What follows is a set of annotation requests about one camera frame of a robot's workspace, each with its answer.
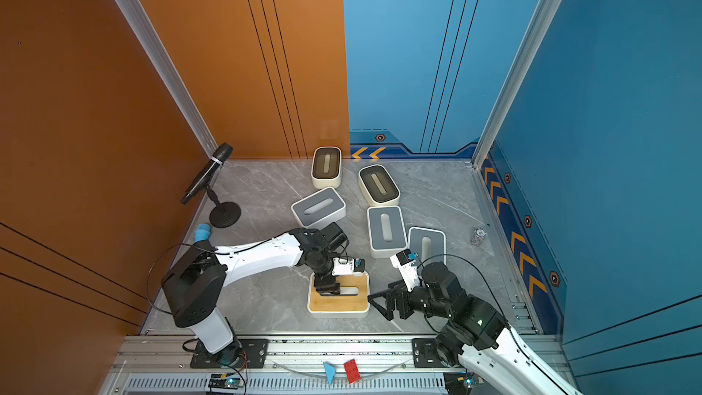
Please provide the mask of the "bamboo lid tissue box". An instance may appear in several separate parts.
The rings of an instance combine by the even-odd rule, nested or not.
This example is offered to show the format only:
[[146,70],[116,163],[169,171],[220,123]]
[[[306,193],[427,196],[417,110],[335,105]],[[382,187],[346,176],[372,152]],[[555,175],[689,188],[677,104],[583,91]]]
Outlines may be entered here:
[[314,274],[310,277],[307,300],[308,313],[315,318],[362,318],[369,313],[369,275],[341,276],[341,294],[323,296],[314,288]]

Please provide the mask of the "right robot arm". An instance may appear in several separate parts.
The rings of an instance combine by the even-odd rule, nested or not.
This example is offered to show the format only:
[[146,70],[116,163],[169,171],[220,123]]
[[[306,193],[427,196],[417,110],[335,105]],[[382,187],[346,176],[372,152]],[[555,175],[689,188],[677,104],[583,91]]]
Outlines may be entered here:
[[461,367],[487,380],[503,394],[579,394],[519,336],[488,301],[468,294],[444,263],[398,267],[404,276],[369,304],[391,320],[413,314],[446,320],[434,344],[442,364]]

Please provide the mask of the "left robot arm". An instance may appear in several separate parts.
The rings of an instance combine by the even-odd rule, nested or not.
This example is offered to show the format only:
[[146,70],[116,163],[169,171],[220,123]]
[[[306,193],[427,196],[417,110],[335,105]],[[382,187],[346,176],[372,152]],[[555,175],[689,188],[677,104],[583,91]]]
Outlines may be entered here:
[[339,296],[340,277],[365,272],[365,261],[347,254],[348,237],[334,222],[322,230],[296,228],[240,246],[213,246],[207,225],[197,234],[202,239],[175,262],[161,287],[175,325],[195,335],[195,352],[221,367],[237,368],[243,357],[231,323],[217,309],[225,287],[261,272],[306,266],[318,293]]

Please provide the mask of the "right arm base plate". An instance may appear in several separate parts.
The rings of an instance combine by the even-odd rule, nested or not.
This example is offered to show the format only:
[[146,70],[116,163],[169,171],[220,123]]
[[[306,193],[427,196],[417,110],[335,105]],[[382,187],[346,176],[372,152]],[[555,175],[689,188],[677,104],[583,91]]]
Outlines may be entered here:
[[418,369],[457,366],[455,353],[435,338],[413,338],[411,345],[414,366]]

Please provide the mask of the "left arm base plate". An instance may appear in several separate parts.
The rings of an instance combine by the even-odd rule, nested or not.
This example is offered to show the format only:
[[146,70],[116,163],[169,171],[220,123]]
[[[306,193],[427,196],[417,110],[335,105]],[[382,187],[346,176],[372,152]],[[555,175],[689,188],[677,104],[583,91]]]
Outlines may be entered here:
[[184,343],[191,354],[191,369],[262,369],[267,357],[269,340],[266,338],[238,338],[217,354],[207,351],[199,340],[193,349]]

